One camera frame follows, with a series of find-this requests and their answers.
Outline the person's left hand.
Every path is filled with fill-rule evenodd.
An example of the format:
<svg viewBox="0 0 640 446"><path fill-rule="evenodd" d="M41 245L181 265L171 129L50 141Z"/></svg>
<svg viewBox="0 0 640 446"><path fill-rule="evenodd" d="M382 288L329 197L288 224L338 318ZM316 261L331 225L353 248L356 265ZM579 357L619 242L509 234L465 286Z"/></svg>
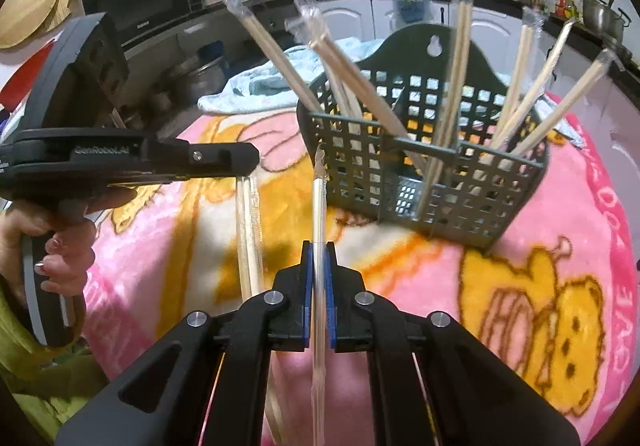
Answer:
<svg viewBox="0 0 640 446"><path fill-rule="evenodd" d="M15 201L1 213L1 277L12 296L26 303L21 241L24 236L47 238L43 259L35 272L43 276L41 288L61 296L79 296L94 263L92 245L96 225L86 218L69 223L27 201Z"/></svg>

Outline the green left sleeve forearm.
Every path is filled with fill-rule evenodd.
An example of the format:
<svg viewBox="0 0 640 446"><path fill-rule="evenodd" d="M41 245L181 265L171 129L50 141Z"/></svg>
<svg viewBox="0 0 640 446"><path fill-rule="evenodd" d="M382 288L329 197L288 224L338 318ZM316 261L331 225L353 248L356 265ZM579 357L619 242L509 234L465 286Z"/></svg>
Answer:
<svg viewBox="0 0 640 446"><path fill-rule="evenodd" d="M1 377L38 434L53 444L58 431L108 385L91 353L46 348L28 330L28 311L1 283Z"/></svg>

